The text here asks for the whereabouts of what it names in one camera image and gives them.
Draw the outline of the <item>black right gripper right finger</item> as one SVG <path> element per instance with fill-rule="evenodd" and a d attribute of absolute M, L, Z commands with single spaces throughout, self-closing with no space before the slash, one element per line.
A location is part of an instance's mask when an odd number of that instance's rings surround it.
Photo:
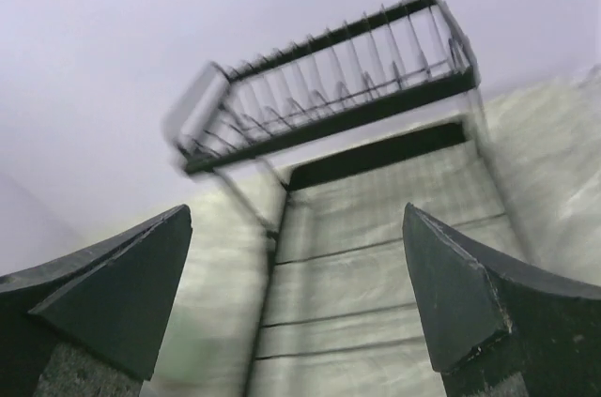
<path fill-rule="evenodd" d="M 526 264 L 408 204 L 408 274 L 449 396 L 597 396 L 600 289 Z"/>

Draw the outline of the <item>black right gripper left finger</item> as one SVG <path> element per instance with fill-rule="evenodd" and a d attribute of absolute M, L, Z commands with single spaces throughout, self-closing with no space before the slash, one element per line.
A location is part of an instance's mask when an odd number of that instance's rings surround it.
<path fill-rule="evenodd" d="M 192 239 L 186 205 L 1 278 L 4 396 L 137 396 Z"/>

